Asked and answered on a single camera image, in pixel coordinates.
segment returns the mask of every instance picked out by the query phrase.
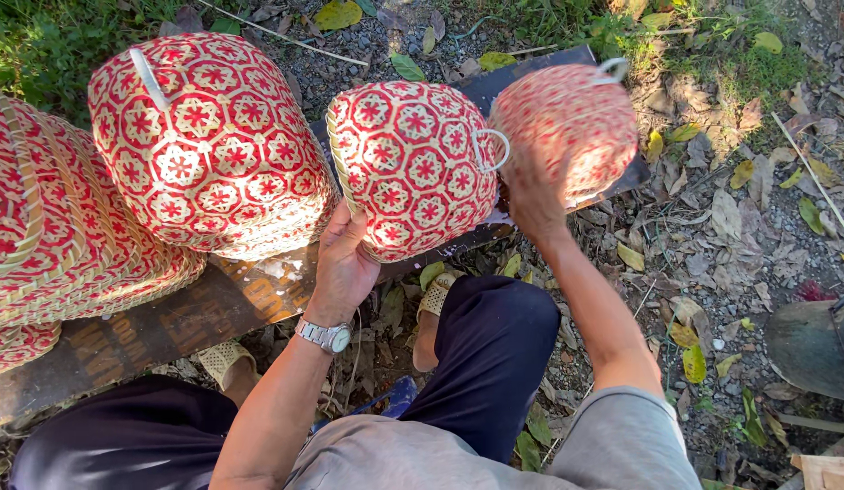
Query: sandal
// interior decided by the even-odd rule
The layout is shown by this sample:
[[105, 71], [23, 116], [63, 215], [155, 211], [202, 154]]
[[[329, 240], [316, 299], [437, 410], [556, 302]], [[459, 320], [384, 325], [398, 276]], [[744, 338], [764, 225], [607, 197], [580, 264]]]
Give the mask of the sandal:
[[443, 302], [447, 298], [449, 288], [455, 283], [455, 276], [444, 272], [438, 275], [428, 284], [428, 290], [422, 296], [422, 301], [419, 302], [419, 309], [416, 311], [416, 323], [422, 314], [422, 310], [430, 311], [434, 315], [440, 316], [440, 310], [443, 308]]
[[240, 358], [249, 358], [253, 364], [253, 373], [258, 376], [255, 370], [255, 358], [235, 340], [229, 340], [198, 352], [198, 360], [204, 366], [204, 371], [216, 380], [223, 391], [225, 391], [225, 385], [222, 384], [225, 380], [225, 373]]

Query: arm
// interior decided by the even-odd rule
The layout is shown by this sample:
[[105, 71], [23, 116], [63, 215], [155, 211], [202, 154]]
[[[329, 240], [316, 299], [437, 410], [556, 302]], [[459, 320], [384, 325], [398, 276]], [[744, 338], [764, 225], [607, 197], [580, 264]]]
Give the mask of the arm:
[[[359, 243], [367, 218], [343, 202], [319, 241], [317, 286], [304, 314], [330, 327], [349, 322], [379, 274]], [[216, 462], [210, 488], [282, 488], [304, 444], [332, 356], [293, 337], [243, 402]]]
[[[628, 385], [663, 399], [661, 373], [639, 325], [570, 236], [557, 189], [529, 155], [517, 148], [505, 169], [510, 216], [540, 250], [568, 299], [591, 358], [594, 390]], [[555, 181], [563, 181], [563, 175]]]

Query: white plastic handle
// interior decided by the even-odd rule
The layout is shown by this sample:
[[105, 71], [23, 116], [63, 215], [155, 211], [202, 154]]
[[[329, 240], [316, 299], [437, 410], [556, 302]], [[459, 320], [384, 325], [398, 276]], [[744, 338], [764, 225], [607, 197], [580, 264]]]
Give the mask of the white plastic handle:
[[139, 49], [132, 48], [128, 50], [128, 54], [132, 57], [134, 70], [137, 71], [138, 75], [141, 77], [141, 80], [144, 83], [144, 88], [147, 89], [147, 93], [150, 98], [153, 99], [155, 106], [160, 111], [166, 111], [171, 103], [167, 101], [165, 94], [162, 93], [162, 89], [159, 88], [159, 84], [156, 83], [153, 69], [150, 68], [149, 63], [147, 63], [147, 59], [144, 58], [144, 53], [142, 53]]
[[[477, 141], [477, 137], [479, 135], [487, 132], [498, 136], [504, 141], [504, 158], [502, 158], [501, 161], [498, 162], [498, 165], [495, 165], [494, 167], [483, 167], [482, 155], [480, 154], [480, 142]], [[478, 129], [471, 133], [471, 143], [473, 144], [473, 154], [475, 154], [477, 158], [477, 167], [480, 168], [481, 172], [494, 172], [495, 170], [501, 168], [501, 166], [506, 163], [506, 159], [510, 156], [510, 141], [504, 136], [503, 132], [496, 131], [494, 129]]]
[[[615, 67], [615, 73], [609, 75], [607, 72], [610, 68]], [[608, 59], [597, 67], [597, 78], [592, 79], [591, 83], [595, 85], [602, 85], [604, 83], [619, 83], [628, 73], [628, 61], [624, 58]]]

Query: dark pants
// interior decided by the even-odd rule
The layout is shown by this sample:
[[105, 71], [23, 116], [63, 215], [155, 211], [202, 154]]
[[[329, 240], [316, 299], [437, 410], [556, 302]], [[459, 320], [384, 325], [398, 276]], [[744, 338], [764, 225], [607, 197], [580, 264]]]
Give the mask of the dark pants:
[[[508, 462], [558, 326], [558, 309], [535, 286], [459, 278], [440, 316], [437, 371], [400, 419], [450, 431], [481, 456]], [[236, 414], [220, 393], [139, 377], [36, 429], [14, 461], [10, 488], [203, 488]]]

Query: silver watch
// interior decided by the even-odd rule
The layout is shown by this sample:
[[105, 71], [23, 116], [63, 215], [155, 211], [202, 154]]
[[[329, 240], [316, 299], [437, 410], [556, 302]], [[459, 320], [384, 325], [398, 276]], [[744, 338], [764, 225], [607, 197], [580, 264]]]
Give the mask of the silver watch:
[[338, 323], [327, 328], [320, 327], [301, 318], [295, 327], [295, 333], [313, 343], [318, 343], [329, 354], [338, 354], [349, 345], [352, 328], [348, 323]]

